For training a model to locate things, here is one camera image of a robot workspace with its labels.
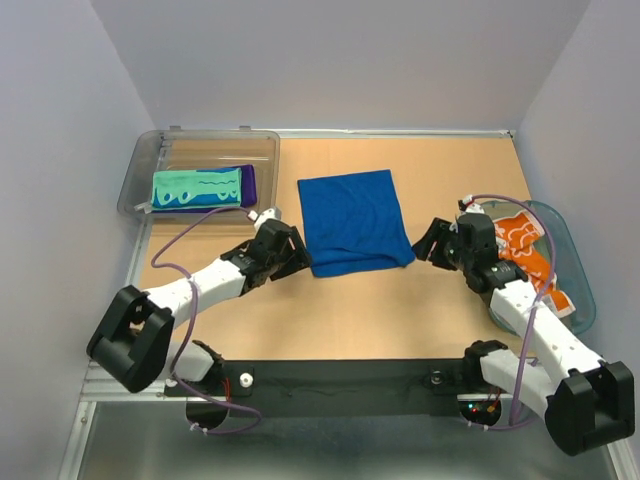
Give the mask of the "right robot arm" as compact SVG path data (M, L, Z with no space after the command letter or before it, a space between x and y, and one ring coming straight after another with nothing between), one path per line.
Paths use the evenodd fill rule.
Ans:
M554 443L570 456L634 434L633 373L589 349L537 299L526 273L500 257L488 215L465 213L454 222L435 218L413 252L438 268L461 271L467 286L538 359L531 365L497 340L476 341L460 366L466 387L491 385L512 394L544 421Z

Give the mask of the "blue towel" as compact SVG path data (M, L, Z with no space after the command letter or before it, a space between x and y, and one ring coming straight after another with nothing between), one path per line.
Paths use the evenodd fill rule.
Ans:
M403 268L415 260L390 170L301 179L297 186L315 277Z

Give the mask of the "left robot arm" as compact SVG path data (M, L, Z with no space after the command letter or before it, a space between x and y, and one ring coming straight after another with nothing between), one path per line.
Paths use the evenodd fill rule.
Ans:
M219 303L311 264L298 229L269 218L247 240L187 277L142 291L121 288L90 338L87 355L127 391L138 393L168 373L173 330Z

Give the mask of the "purple towel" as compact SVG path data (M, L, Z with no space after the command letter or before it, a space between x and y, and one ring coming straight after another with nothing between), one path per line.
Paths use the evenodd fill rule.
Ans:
M242 171L242 203L239 207L252 207L258 201L255 168L249 164L224 168L239 168ZM205 213L213 209L198 209L195 211L175 210L160 213Z

